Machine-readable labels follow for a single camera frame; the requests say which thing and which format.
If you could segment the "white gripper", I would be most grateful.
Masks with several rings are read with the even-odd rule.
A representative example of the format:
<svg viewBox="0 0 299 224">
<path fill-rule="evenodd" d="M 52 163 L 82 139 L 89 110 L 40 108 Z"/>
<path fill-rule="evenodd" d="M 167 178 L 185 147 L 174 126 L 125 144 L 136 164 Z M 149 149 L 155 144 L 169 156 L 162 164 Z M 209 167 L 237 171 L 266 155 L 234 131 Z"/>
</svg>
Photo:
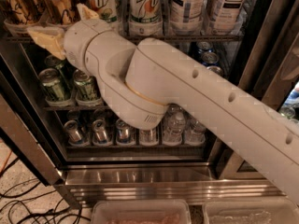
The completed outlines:
<svg viewBox="0 0 299 224">
<path fill-rule="evenodd" d="M 72 25 L 64 34 L 62 28 L 33 26 L 27 33 L 41 48 L 60 60 L 65 59 L 89 76 L 97 75 L 98 71 L 87 64 L 85 55 L 90 43 L 99 35 L 115 32 L 99 15 L 84 4 L 77 4 L 81 21 Z"/>
</svg>

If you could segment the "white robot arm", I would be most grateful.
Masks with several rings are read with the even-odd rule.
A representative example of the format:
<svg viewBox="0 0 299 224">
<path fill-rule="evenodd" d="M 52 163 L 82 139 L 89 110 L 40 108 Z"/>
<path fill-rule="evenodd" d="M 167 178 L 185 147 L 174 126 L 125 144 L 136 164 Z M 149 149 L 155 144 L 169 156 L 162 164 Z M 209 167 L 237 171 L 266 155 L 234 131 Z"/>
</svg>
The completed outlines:
<svg viewBox="0 0 299 224">
<path fill-rule="evenodd" d="M 299 203 L 299 130 L 276 110 L 171 45 L 151 37 L 133 44 L 97 17 L 27 32 L 95 77 L 103 100 L 129 125 L 153 129 L 169 105 L 179 105 Z"/>
</svg>

